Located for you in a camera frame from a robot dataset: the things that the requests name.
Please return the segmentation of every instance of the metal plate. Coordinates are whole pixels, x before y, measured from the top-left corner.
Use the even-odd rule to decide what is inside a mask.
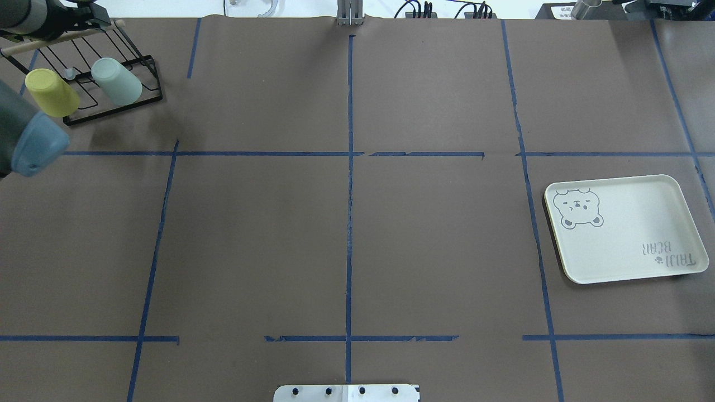
[[[273,402],[419,402],[419,400],[420,386],[410,384],[281,386],[273,395]]]

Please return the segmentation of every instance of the metal bracket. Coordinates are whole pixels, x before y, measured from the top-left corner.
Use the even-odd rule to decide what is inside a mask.
[[[338,25],[363,25],[363,0],[337,0]]]
[[[420,402],[420,386],[365,384],[346,386],[282,386],[273,402]]]
[[[412,18],[412,12],[411,12],[411,11],[405,11],[405,18]],[[437,17],[437,13],[436,13],[435,11],[432,11],[432,12],[430,13],[430,18],[439,18],[439,17]]]
[[[272,16],[273,13],[275,13],[276,7],[278,7],[278,0],[271,0],[270,1],[270,9],[268,9],[268,11],[266,11],[263,14],[258,14],[258,16],[262,17],[262,18]]]
[[[474,19],[473,17],[474,17],[474,13],[464,13],[465,19]],[[479,14],[477,14],[476,19],[484,19],[484,18],[478,18],[478,17],[479,17]],[[492,17],[490,19],[496,19],[496,18],[497,18],[496,13],[492,13]]]

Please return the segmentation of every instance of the yellow cup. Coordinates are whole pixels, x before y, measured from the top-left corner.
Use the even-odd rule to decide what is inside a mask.
[[[79,95],[56,72],[35,69],[25,76],[25,87],[43,112],[64,117],[79,107]]]

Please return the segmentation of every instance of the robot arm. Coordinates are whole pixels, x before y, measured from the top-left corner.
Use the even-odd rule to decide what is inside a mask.
[[[75,2],[76,8],[59,0],[0,0],[0,36],[51,41],[66,31],[111,25],[107,10],[94,0]],[[10,172],[33,176],[68,146],[64,130],[0,81],[0,179]]]
[[[0,35],[12,41],[51,41],[66,31],[111,24],[107,10],[94,0],[73,1],[77,8],[66,7],[59,0],[0,0]]]

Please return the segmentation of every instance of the cable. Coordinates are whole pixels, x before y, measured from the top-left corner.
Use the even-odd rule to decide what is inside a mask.
[[[484,4],[484,14],[483,17],[484,19],[489,19],[491,18],[492,14],[494,14],[494,10],[492,10],[491,6],[487,4],[486,1],[483,2]]]
[[[407,6],[408,4],[412,6],[412,17],[415,18],[415,13],[416,13],[417,9],[415,8],[415,5],[412,4],[413,1],[416,2],[417,4],[420,3],[417,0],[405,0],[405,3],[398,9],[398,12],[395,13],[395,16],[393,18],[397,18],[398,15],[400,15],[400,11],[402,11],[402,9],[404,9],[405,6]]]
[[[482,3],[479,5],[479,11],[472,14],[473,19],[477,19],[477,18],[481,19],[482,18],[482,13],[485,11],[485,7],[484,7],[485,5],[486,5],[486,3]]]
[[[474,6],[474,14],[477,14],[477,4],[476,3],[466,3],[465,5],[462,6],[461,9],[459,9],[459,11],[457,11],[457,15],[454,16],[454,19],[457,19],[459,17],[459,13],[462,12],[462,10],[464,10],[464,8],[466,6]]]

